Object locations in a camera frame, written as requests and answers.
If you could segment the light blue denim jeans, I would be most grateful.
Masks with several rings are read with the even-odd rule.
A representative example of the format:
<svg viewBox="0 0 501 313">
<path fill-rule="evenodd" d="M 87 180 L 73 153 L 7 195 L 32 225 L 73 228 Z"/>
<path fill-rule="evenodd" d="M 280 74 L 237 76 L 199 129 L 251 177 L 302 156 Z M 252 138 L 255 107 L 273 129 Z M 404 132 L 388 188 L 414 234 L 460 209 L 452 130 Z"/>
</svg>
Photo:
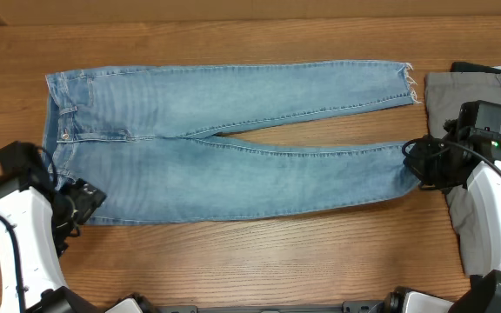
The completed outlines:
<svg viewBox="0 0 501 313">
<path fill-rule="evenodd" d="M 103 225 L 290 216 L 376 203 L 417 186 L 401 143 L 288 147 L 242 131 L 414 102 L 407 63 L 110 66 L 49 74 L 44 148 L 62 184 L 106 200 Z"/>
</svg>

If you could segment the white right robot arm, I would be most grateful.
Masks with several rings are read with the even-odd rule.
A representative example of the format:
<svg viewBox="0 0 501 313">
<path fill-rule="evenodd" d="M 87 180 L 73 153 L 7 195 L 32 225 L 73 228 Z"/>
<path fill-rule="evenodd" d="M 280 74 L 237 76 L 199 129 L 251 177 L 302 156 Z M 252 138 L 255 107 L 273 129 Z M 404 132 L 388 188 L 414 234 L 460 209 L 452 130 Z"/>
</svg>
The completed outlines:
<svg viewBox="0 0 501 313">
<path fill-rule="evenodd" d="M 501 312 L 501 127 L 498 122 L 445 123 L 446 135 L 407 142 L 404 164 L 424 189 L 465 192 L 450 209 L 459 232 L 464 272 L 471 288 L 457 301 L 401 289 L 384 301 L 384 312 Z"/>
</svg>

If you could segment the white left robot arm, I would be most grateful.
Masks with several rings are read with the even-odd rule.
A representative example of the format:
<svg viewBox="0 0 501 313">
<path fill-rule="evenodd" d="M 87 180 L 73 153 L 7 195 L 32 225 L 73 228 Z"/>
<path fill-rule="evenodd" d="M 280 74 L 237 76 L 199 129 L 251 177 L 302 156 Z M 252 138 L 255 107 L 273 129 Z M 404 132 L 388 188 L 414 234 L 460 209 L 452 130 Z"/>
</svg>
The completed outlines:
<svg viewBox="0 0 501 313">
<path fill-rule="evenodd" d="M 82 179 L 56 190 L 25 174 L 0 176 L 1 312 L 99 312 L 70 290 L 59 257 L 106 195 Z"/>
</svg>

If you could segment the black folded garment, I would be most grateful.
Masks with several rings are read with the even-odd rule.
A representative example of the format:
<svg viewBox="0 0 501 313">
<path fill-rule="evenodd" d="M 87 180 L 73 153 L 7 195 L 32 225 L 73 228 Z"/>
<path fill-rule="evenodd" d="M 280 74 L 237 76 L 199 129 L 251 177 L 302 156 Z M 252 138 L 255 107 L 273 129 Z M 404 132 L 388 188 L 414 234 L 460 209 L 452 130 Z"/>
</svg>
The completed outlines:
<svg viewBox="0 0 501 313">
<path fill-rule="evenodd" d="M 454 62 L 451 64 L 451 72 L 481 72 L 501 74 L 501 69 L 476 63 Z"/>
</svg>

